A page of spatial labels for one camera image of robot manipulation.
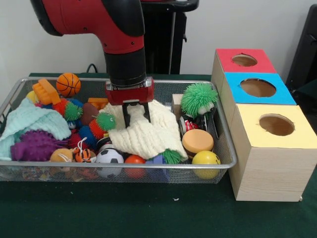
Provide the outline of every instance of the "stacked boxes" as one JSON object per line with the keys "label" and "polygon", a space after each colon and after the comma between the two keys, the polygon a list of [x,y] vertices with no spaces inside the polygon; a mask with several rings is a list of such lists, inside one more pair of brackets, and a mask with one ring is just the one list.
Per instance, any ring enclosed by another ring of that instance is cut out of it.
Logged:
{"label": "stacked boxes", "polygon": [[299,201],[317,163],[317,136],[263,50],[216,50],[216,85],[238,156],[236,200]]}

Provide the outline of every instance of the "light blue knit fabric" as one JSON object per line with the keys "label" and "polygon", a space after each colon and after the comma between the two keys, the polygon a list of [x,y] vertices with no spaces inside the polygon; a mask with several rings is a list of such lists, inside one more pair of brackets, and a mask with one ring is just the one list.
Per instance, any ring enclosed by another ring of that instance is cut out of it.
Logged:
{"label": "light blue knit fabric", "polygon": [[0,160],[12,160],[11,145],[18,142],[19,137],[29,130],[47,131],[57,140],[66,139],[71,134],[61,114],[55,110],[36,107],[25,98],[7,117],[6,127],[0,137]]}

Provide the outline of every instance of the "circular hole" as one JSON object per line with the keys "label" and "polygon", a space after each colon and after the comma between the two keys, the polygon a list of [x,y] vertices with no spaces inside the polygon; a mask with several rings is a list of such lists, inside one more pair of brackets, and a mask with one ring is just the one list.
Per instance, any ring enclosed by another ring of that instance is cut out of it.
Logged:
{"label": "circular hole", "polygon": [[247,94],[258,98],[272,97],[276,93],[273,84],[258,78],[248,78],[240,86]]}
{"label": "circular hole", "polygon": [[258,63],[258,61],[254,57],[245,54],[239,54],[234,56],[232,58],[232,61],[243,67],[254,66]]}
{"label": "circular hole", "polygon": [[286,136],[295,130],[293,122],[279,114],[267,114],[260,118],[260,126],[273,135]]}

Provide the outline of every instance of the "green fuzzy toy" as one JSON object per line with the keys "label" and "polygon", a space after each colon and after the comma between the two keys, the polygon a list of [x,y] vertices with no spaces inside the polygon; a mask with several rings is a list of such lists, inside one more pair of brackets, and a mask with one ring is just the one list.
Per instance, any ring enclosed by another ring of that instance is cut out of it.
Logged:
{"label": "green fuzzy toy", "polygon": [[107,113],[99,113],[96,118],[98,126],[104,130],[109,131],[115,129],[115,117]]}
{"label": "green fuzzy toy", "polygon": [[181,160],[182,160],[181,155],[175,150],[167,149],[162,153],[162,155],[163,155],[167,164],[175,165],[175,164],[178,164],[179,162],[181,162]]}
{"label": "green fuzzy toy", "polygon": [[65,119],[66,121],[74,121],[80,119],[83,114],[83,109],[76,106],[75,104],[68,102],[65,108]]}
{"label": "green fuzzy toy", "polygon": [[207,83],[188,86],[181,100],[182,111],[193,118],[210,111],[218,100],[217,91]]}

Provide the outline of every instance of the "soccer ball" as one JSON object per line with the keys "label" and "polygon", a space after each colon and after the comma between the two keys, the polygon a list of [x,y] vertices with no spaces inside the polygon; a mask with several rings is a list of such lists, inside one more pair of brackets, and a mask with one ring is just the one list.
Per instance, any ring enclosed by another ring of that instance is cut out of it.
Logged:
{"label": "soccer ball", "polygon": [[[96,163],[123,164],[124,159],[115,149],[104,149],[97,155]],[[99,176],[110,179],[118,176],[122,168],[98,168]]]}

